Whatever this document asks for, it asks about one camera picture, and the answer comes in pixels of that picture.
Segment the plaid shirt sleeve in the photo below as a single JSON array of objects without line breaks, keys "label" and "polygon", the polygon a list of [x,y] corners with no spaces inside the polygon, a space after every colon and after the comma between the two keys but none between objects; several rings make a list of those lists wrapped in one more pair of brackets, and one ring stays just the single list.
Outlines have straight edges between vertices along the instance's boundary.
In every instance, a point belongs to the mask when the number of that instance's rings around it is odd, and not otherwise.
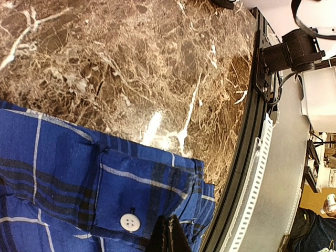
[{"label": "plaid shirt sleeve", "polygon": [[[193,251],[215,209],[202,161],[0,101],[1,251],[143,251],[161,215]],[[140,220],[135,232],[120,218]]]}]

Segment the silver metal panel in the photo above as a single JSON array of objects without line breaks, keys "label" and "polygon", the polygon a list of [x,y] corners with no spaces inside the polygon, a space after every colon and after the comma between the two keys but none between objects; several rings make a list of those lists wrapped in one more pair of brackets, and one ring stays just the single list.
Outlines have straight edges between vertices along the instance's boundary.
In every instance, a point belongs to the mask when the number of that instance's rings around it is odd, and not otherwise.
[{"label": "silver metal panel", "polygon": [[264,179],[240,251],[277,251],[291,228],[309,134],[308,118],[301,113],[302,98],[301,84],[291,78],[283,88],[279,123],[273,130]]},{"label": "silver metal panel", "polygon": [[253,216],[256,202],[263,182],[267,165],[269,147],[272,139],[273,121],[266,114],[261,139],[256,138],[253,154],[244,182],[244,187],[221,251],[236,252],[244,240],[250,218]]}]

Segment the marble countertop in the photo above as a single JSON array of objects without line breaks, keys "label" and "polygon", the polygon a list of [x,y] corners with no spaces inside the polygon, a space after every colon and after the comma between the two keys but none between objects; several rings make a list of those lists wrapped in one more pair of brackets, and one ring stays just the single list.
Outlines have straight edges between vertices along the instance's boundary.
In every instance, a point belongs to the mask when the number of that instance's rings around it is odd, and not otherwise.
[{"label": "marble countertop", "polygon": [[218,200],[251,68],[241,4],[0,0],[0,99],[203,160]]}]

